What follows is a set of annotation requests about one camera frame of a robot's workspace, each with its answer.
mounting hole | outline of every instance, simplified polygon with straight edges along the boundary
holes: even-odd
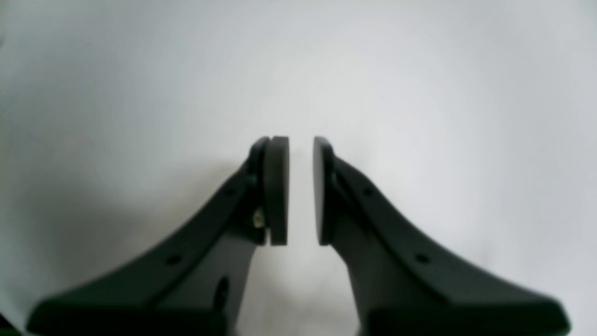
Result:
[[[214,309],[222,311],[228,301],[228,294],[230,292],[230,282],[227,277],[220,279],[218,287],[216,288],[216,294],[214,295]]]
[[[168,259],[166,259],[166,265],[174,266],[174,265],[178,264],[182,259],[183,259],[183,257],[181,257],[180,255],[173,255],[173,256],[169,257]]]
[[[417,255],[415,255],[415,259],[421,264],[428,264],[431,262],[431,259],[423,253],[417,253]]]

black rubber pad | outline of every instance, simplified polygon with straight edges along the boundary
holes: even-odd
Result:
[[[326,138],[317,136],[313,141],[313,183],[315,188],[315,215],[317,235],[320,245],[331,242],[332,223],[327,218],[326,208],[330,199],[328,194],[332,188],[332,173],[334,171],[334,150]]]
[[[288,138],[275,136],[266,146],[263,159],[265,223],[271,245],[286,245],[288,235]]]

white background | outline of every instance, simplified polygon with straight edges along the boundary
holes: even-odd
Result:
[[[20,328],[286,135],[289,245],[256,252],[238,329],[355,334],[316,242],[324,135],[423,231],[597,334],[594,2],[0,2],[0,33],[0,312]]]

white backdrop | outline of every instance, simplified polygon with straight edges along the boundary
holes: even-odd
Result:
[[[324,135],[423,231],[597,334],[597,5],[0,2],[0,312],[184,223],[262,135],[291,144],[289,245],[255,254],[242,336],[353,335],[316,242]]]

black plastic part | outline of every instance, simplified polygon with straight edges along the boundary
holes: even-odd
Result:
[[[264,168],[271,143],[259,139],[178,232],[101,279],[44,300],[27,330],[45,336],[233,335],[251,257],[266,237],[253,215],[264,207],[265,175],[279,175],[272,163]],[[269,210],[286,213],[276,206]]]
[[[0,336],[19,336],[16,330],[2,315],[0,315]]]
[[[287,244],[288,174],[290,154],[288,138],[275,136],[265,150],[263,189],[265,222],[272,245]]]
[[[320,244],[346,263],[367,336],[557,336],[560,304],[498,279],[444,249],[400,214],[376,186],[315,138]]]

